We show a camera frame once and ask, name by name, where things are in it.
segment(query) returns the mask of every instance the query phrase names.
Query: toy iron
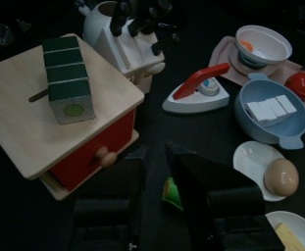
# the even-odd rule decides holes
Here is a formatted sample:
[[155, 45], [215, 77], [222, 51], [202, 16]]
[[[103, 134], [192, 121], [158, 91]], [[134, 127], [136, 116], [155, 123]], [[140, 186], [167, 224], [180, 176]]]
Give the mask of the toy iron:
[[229, 67], [229, 64], [223, 63], [191, 74], [163, 101], [162, 110], [176, 114], [192, 114], [226, 106], [229, 94], [214, 77], [223, 75]]

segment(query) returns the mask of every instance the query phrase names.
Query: wooden knob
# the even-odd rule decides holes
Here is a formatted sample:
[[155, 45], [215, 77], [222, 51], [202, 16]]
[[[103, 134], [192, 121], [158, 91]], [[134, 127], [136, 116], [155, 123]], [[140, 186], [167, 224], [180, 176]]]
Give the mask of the wooden knob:
[[107, 147], [101, 146], [93, 155], [97, 159], [101, 159], [107, 155]]
[[116, 161], [116, 153], [108, 152], [105, 146], [101, 146], [93, 155], [99, 159], [103, 168], [108, 168]]
[[103, 168], [108, 168], [111, 165], [113, 165], [116, 160], [116, 154], [113, 152], [109, 152], [105, 154], [105, 156], [100, 159], [100, 166]]

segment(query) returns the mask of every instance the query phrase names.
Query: red drawer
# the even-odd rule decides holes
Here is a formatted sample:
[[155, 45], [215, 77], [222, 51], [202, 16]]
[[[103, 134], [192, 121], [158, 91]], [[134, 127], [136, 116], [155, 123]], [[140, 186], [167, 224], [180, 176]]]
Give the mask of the red drawer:
[[105, 146], [108, 152], [118, 152], [130, 142], [134, 130], [135, 110], [131, 110], [52, 168], [51, 173], [68, 189], [73, 190], [91, 173], [99, 169], [96, 150]]

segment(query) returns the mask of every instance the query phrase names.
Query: green block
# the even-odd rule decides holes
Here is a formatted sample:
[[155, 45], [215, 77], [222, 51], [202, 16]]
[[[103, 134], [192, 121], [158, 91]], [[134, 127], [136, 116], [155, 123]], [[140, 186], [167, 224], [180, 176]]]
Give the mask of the green block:
[[91, 89], [87, 80], [61, 82], [48, 85], [49, 102], [88, 95], [91, 95]]
[[71, 65], [45, 69], [48, 84], [88, 79], [85, 65]]
[[83, 56], [80, 49], [67, 51], [56, 51], [43, 54], [44, 67], [59, 67], [83, 63]]
[[95, 118], [89, 95], [49, 101], [49, 106], [60, 125]]
[[95, 117], [87, 80], [49, 84], [48, 102], [60, 125], [91, 120]]
[[41, 41], [43, 53], [72, 48], [80, 48], [76, 36], [48, 38]]

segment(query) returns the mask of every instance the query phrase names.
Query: egg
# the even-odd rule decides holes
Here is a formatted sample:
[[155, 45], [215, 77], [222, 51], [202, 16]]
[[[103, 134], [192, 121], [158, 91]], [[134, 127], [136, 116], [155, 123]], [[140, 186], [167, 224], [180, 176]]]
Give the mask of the egg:
[[278, 196], [290, 196], [298, 186], [298, 172], [286, 159], [273, 160], [265, 170], [263, 182], [267, 191]]

